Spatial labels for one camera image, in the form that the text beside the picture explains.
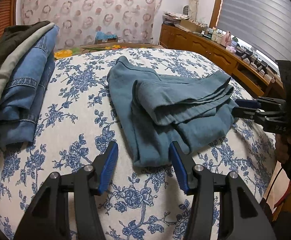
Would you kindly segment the person's right hand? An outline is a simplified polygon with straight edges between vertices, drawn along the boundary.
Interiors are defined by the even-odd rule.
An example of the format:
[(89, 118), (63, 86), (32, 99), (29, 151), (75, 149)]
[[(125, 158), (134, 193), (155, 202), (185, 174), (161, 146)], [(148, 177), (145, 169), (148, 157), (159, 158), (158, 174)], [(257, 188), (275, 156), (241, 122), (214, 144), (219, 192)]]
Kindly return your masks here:
[(284, 164), (288, 161), (289, 155), (289, 148), (291, 147), (291, 137), (287, 137), (284, 135), (277, 134), (275, 136), (276, 143), (275, 143), (275, 156), (278, 162)]

